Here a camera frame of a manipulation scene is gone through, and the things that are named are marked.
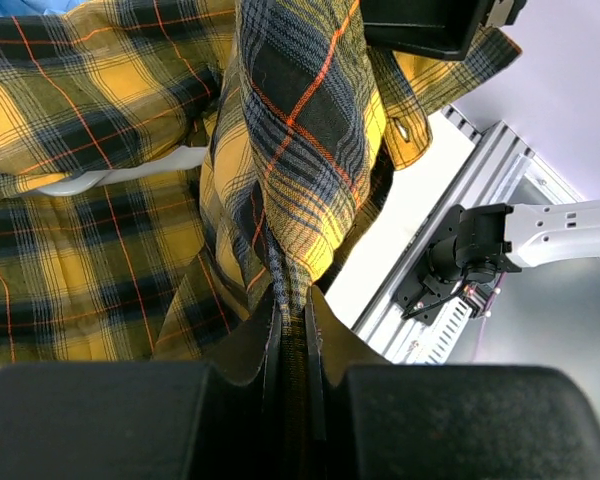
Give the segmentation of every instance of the plaid shirt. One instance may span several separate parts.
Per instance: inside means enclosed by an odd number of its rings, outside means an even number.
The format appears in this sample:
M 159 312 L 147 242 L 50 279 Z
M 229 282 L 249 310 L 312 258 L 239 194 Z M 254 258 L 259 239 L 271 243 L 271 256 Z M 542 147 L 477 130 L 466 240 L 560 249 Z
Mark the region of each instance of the plaid shirt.
M 273 283 L 302 428 L 308 286 L 425 152 L 427 115 L 519 52 L 498 30 L 463 62 L 369 49 L 358 0 L 237 3 L 0 19 L 0 365 L 199 358 Z M 201 169 L 21 195 L 180 144 L 209 145 Z

